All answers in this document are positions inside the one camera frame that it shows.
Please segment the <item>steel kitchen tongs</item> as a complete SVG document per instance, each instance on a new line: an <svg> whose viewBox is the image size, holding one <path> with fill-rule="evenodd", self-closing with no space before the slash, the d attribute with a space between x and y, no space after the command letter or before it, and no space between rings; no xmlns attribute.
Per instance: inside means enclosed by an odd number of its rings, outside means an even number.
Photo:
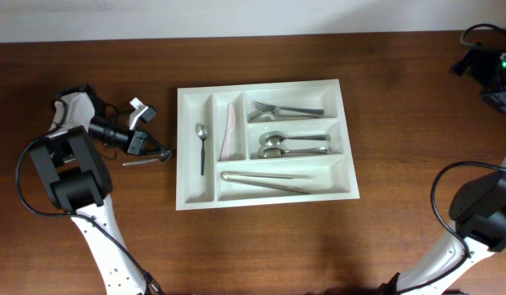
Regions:
<svg viewBox="0 0 506 295"><path fill-rule="evenodd" d="M302 188L292 187L283 184L270 183L269 179L305 180L305 181L310 181L312 179L312 177L308 175L281 175L281 174L262 174L258 172L246 173L246 172L232 172L232 171L221 172L220 178L227 182L245 184L261 188L271 188L276 190L282 190L285 192L300 193L300 194L308 194L308 192Z"/></svg>

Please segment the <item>pink plastic knife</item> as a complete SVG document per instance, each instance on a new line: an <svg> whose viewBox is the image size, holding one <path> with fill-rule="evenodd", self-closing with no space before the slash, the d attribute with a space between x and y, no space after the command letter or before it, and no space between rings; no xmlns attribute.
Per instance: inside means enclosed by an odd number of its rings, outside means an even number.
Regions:
<svg viewBox="0 0 506 295"><path fill-rule="evenodd" d="M231 142L232 142L232 136L233 136L233 130L235 129L237 124L237 115L235 111L235 107L232 103L228 105L228 117L227 117L227 124L226 124L226 130L224 133L224 140L220 152L219 159L221 161L228 161L231 155Z"/></svg>

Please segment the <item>teaspoon with textured handle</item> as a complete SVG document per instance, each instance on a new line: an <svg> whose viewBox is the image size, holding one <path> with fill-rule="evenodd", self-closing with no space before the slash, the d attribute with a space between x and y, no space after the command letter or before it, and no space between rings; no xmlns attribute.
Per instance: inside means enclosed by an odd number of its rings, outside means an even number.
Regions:
<svg viewBox="0 0 506 295"><path fill-rule="evenodd" d="M147 159L140 159L140 160L134 160L134 161L128 161L123 163L123 166L136 166L136 165L144 165L149 164L152 162L164 162L168 161L173 156L173 153L171 151L166 151L161 153L158 157L155 158L147 158Z"/></svg>

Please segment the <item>steel fork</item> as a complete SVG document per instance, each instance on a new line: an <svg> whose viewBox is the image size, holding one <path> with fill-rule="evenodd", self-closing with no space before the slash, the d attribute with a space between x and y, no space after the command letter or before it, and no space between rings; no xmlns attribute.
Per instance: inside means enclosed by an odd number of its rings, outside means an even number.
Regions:
<svg viewBox="0 0 506 295"><path fill-rule="evenodd" d="M276 115L268 111L253 111L247 115L248 123L260 123L270 121L283 121L283 120L307 120L307 119L318 119L320 116L313 115Z"/></svg>
<svg viewBox="0 0 506 295"><path fill-rule="evenodd" d="M323 109L308 109L308 108L298 108L298 107L280 107L272 104L266 104L262 102L254 102L255 109L259 111L267 111L267 112L278 112L278 111L293 111L304 113L312 116L322 116L324 114Z"/></svg>

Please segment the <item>steel tablespoon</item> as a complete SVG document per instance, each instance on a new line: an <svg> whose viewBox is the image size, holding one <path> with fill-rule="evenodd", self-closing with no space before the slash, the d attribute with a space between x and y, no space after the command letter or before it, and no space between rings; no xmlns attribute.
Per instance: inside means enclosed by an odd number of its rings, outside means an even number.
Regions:
<svg viewBox="0 0 506 295"><path fill-rule="evenodd" d="M330 139L331 137L328 134L296 136L285 134L281 131L271 131L264 133L259 137L259 144L262 146L275 146L279 145L285 140L329 141Z"/></svg>
<svg viewBox="0 0 506 295"><path fill-rule="evenodd" d="M280 158L289 156L301 155L328 155L332 153L330 147L313 147L305 149L288 149L282 145L278 146L263 146L258 152L257 156L260 159Z"/></svg>

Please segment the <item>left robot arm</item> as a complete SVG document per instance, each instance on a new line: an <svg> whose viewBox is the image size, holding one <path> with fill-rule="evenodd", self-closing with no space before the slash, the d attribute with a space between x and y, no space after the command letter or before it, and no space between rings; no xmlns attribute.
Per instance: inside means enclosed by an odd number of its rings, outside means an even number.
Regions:
<svg viewBox="0 0 506 295"><path fill-rule="evenodd" d="M53 102L55 116L50 130L30 143L30 155L51 204L55 218L71 219L93 255L109 294L161 294L153 276L129 253L115 220L109 171L94 141L135 156L171 158L172 152L157 142L139 121L156 115L153 106L138 98L127 124L120 116L108 118L108 103L94 88L82 84L59 93Z"/></svg>

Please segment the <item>white plastic cutlery tray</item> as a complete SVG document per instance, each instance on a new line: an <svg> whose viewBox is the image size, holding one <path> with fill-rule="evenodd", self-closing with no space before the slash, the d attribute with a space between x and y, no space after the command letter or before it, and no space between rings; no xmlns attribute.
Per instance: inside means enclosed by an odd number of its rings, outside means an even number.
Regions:
<svg viewBox="0 0 506 295"><path fill-rule="evenodd" d="M358 199L336 79L178 90L179 211Z"/></svg>

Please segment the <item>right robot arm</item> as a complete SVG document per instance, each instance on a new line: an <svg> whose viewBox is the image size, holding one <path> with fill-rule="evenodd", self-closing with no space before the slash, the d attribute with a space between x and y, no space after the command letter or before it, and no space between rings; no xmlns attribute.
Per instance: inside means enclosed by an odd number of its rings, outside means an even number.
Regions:
<svg viewBox="0 0 506 295"><path fill-rule="evenodd" d="M451 69L468 72L483 87L482 97L506 113L506 48L495 50L477 43ZM490 170L464 184L449 209L445 232L413 268L397 273L377 290L380 294L448 294L450 287L478 262L506 249L506 157L498 166L460 161L444 167L435 177L458 167Z"/></svg>

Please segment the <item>small teaspoon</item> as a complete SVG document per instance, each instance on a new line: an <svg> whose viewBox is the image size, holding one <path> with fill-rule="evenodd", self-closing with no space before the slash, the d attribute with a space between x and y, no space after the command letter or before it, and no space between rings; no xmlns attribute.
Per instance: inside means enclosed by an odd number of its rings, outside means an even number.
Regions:
<svg viewBox="0 0 506 295"><path fill-rule="evenodd" d="M197 137L201 140L201 176L205 174L206 147L205 142L209 136L209 131L203 124L197 125Z"/></svg>

